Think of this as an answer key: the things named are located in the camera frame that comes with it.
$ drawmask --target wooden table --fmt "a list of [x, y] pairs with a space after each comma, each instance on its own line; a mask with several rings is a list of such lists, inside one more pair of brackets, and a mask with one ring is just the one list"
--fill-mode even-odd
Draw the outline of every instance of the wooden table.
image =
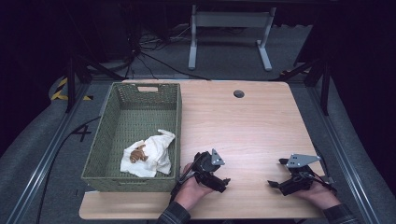
[[[322, 217], [306, 201], [283, 196], [267, 180], [290, 178], [278, 159], [291, 153], [316, 155], [304, 122], [283, 82], [142, 80], [178, 82], [182, 94], [181, 166], [197, 152], [214, 148], [225, 160], [215, 175], [231, 178], [223, 193], [207, 195], [191, 217]], [[243, 91], [243, 98], [233, 95]], [[319, 162], [310, 164], [323, 175]], [[157, 218], [169, 203], [167, 192], [87, 192], [79, 214], [85, 219]]]

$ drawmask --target human hand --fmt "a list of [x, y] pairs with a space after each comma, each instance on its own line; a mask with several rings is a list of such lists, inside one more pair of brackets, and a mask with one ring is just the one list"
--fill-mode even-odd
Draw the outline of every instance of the human hand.
[[[186, 173], [191, 166], [191, 163], [184, 167], [183, 173]], [[204, 185], [197, 183], [194, 177], [188, 179], [181, 186], [180, 191], [175, 197], [174, 201], [183, 206], [187, 211], [190, 211], [206, 194], [213, 192], [214, 190]]]
[[329, 189], [325, 188], [316, 181], [312, 183], [309, 190], [301, 189], [292, 193], [291, 195], [305, 199], [321, 210], [341, 204], [341, 202]]

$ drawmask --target white cloth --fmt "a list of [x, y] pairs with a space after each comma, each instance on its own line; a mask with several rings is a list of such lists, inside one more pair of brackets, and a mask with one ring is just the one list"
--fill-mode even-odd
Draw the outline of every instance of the white cloth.
[[[175, 139], [175, 135], [166, 130], [158, 130], [161, 135], [153, 135], [146, 141], [140, 140], [133, 143], [130, 147], [124, 149], [121, 159], [120, 171], [137, 175], [139, 177], [154, 177], [157, 171], [169, 175], [171, 172], [171, 162], [168, 155], [168, 147]], [[137, 147], [143, 147], [145, 155], [148, 156], [146, 161], [137, 161], [131, 163], [130, 156], [132, 151]]]

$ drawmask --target sleeve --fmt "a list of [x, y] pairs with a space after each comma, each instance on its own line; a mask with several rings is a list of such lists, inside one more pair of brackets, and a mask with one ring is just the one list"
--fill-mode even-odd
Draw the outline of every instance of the sleeve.
[[157, 220], [157, 224], [187, 223], [191, 216], [180, 204], [171, 202]]
[[345, 204], [339, 204], [334, 207], [323, 210], [324, 215], [330, 224], [358, 224], [357, 218], [352, 214]]

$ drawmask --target plastic basket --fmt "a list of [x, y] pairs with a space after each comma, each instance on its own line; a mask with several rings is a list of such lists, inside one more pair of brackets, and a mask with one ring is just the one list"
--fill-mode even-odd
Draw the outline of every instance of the plastic basket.
[[[99, 191], [171, 191], [180, 168], [181, 105], [179, 84], [113, 83], [81, 179]], [[168, 148], [171, 173], [122, 173], [123, 150], [159, 129], [176, 136]]]

